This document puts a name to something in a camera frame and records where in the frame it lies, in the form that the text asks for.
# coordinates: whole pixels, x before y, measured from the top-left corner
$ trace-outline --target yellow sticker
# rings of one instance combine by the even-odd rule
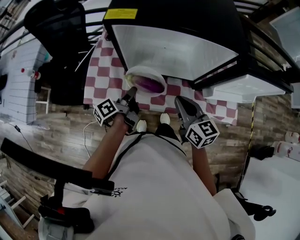
[[[137,9],[116,8],[109,9],[104,19],[135,19]]]

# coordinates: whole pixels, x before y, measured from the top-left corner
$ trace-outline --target black and white marker cube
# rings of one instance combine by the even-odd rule
[[[197,148],[212,144],[220,132],[213,120],[194,123],[189,126],[186,138]]]
[[[108,119],[118,111],[119,110],[116,107],[115,103],[110,98],[108,98],[102,103],[95,106],[94,116],[100,124],[100,126],[102,126],[105,119]]]

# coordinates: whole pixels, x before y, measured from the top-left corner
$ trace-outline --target black headset strap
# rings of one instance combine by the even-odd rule
[[[118,155],[118,157],[117,157],[117,159],[116,159],[116,161],[115,161],[115,164],[112,166],[112,169],[111,169],[110,172],[106,175],[106,177],[104,178],[104,180],[109,180],[109,179],[110,179],[110,177],[112,176],[112,174],[114,173],[114,171],[117,169],[117,167],[118,167],[118,165],[119,165],[119,163],[120,163],[122,157],[128,152],[129,149],[131,149],[134,145],[136,145],[136,144],[141,140],[142,136],[144,136],[144,135],[146,135],[146,134],[152,134],[152,135],[154,135],[154,136],[156,136],[156,137],[159,137],[159,138],[161,138],[161,139],[164,139],[165,141],[167,141],[168,143],[170,143],[171,145],[173,145],[175,148],[179,149],[179,150],[186,156],[185,152],[184,152],[180,147],[178,147],[178,146],[176,146],[174,143],[172,143],[171,141],[169,141],[169,140],[167,140],[167,139],[165,139],[165,138],[163,138],[163,137],[161,137],[161,136],[159,136],[159,135],[156,135],[156,134],[154,134],[154,133],[152,133],[152,132],[142,132],[142,133],[140,133],[140,134],[138,135],[138,137],[137,137],[132,143],[130,143],[130,145],[129,145],[124,151],[122,151],[122,152]]]

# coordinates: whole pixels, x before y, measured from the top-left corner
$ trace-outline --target red and white tablecloth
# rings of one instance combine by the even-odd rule
[[[97,42],[90,59],[84,88],[84,103],[97,105],[106,98],[117,100],[129,89],[124,79],[125,70],[106,33]],[[148,97],[137,94],[136,101],[140,109],[166,113],[176,113],[174,99],[176,96],[188,97],[197,102],[210,117],[224,123],[236,125],[238,116],[237,103],[204,99],[202,91],[191,89],[188,81],[168,77],[165,95]]]

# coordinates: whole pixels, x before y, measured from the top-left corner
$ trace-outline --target white shoe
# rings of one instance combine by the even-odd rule
[[[147,123],[145,120],[139,120],[139,122],[136,125],[136,130],[141,133],[141,132],[146,132],[147,131]]]
[[[170,125],[170,122],[171,122],[171,120],[167,113],[162,113],[160,115],[160,123],[165,123],[165,124]]]

